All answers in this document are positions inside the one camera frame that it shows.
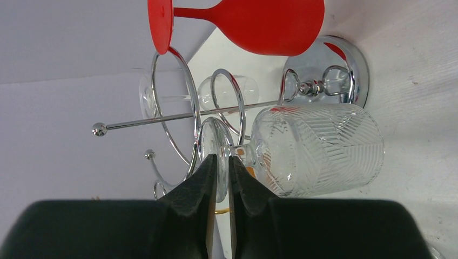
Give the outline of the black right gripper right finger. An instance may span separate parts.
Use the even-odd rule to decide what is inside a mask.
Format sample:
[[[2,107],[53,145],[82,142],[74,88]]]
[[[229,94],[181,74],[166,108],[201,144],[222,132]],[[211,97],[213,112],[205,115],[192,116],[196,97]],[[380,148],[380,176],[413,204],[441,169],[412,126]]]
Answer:
[[[394,201],[280,198],[237,157],[228,162],[234,258],[431,258]]]

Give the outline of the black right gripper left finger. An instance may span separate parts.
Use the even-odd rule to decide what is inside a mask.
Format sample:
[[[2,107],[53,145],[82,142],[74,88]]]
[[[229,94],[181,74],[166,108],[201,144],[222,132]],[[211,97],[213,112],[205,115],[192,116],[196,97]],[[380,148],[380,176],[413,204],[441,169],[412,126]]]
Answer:
[[[42,200],[29,205],[1,258],[210,258],[217,157],[158,200]]]

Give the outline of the clear glass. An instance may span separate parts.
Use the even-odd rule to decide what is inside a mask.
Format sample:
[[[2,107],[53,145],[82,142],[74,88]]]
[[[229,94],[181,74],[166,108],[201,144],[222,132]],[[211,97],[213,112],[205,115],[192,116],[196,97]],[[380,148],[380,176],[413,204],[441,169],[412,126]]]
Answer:
[[[279,197],[304,198],[359,188],[380,173],[384,142],[375,120],[353,104],[272,106],[261,110],[248,143],[236,145],[220,119],[199,131],[201,157],[218,158],[217,201],[228,191],[229,158]]]

